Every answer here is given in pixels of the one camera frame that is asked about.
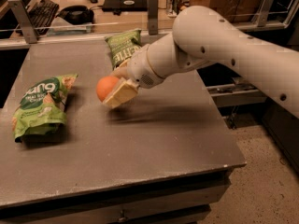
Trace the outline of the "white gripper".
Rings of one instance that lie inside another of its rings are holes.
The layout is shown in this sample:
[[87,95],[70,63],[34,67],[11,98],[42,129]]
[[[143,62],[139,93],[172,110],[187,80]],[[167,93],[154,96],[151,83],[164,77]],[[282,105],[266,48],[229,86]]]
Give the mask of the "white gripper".
[[138,86],[151,89],[164,82],[164,79],[159,77],[150,65],[149,47],[150,45],[147,44],[137,50],[129,62],[125,60],[110,73],[120,80],[105,98],[104,105],[109,108],[116,108],[136,97]]

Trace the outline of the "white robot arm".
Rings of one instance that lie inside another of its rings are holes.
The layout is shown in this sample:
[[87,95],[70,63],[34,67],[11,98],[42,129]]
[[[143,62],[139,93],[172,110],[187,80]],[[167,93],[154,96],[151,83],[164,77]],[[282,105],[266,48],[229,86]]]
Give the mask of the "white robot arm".
[[137,50],[112,72],[120,80],[104,99],[115,108],[167,77],[220,63],[299,118],[299,52],[247,35],[209,7],[184,9],[172,32]]

